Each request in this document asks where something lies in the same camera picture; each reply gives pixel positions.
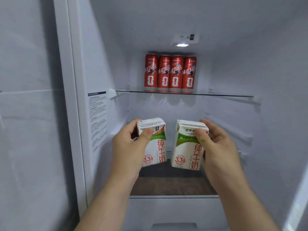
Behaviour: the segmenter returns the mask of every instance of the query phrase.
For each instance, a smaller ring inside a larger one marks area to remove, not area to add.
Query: white sticker
[[[107,100],[105,91],[88,93],[91,153],[96,152],[108,137]]]

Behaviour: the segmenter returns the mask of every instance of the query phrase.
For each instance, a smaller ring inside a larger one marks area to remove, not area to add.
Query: glass shelf
[[[126,92],[132,92],[132,93],[154,93],[154,94],[181,94],[181,95],[206,95],[206,96],[223,96],[223,97],[243,97],[243,98],[253,98],[253,95],[247,95],[247,94],[235,94],[235,93],[229,93],[229,92],[223,92],[223,91],[171,91],[171,90],[148,90],[142,88],[126,88],[126,89],[116,89],[116,92],[119,93],[126,93]]]

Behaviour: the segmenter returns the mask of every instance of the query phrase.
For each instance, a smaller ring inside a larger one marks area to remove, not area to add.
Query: milk carton
[[[202,122],[178,120],[176,123],[175,144],[171,156],[171,165],[176,168],[199,170],[203,164],[204,149],[195,136],[195,129],[209,128]]]
[[[142,167],[163,163],[167,160],[165,126],[166,123],[161,118],[152,118],[137,122],[139,135],[146,128],[153,128],[154,131],[150,142],[145,148]]]

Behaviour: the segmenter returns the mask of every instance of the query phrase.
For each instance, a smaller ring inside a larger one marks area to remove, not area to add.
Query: drawer
[[[198,229],[225,229],[220,198],[130,198],[123,230],[151,230],[155,224],[195,223]]]

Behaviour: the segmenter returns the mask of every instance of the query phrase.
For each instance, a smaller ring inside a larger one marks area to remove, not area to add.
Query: soda can
[[[182,91],[192,91],[195,83],[197,58],[186,57],[184,60]]]
[[[170,61],[171,57],[168,55],[162,55],[159,57],[158,81],[157,81],[157,87],[159,90],[169,90]]]
[[[182,73],[183,73],[183,56],[173,56],[171,58],[171,70],[170,70],[170,90],[181,91],[182,88]]]
[[[144,89],[153,90],[157,87],[157,65],[156,54],[145,56]]]

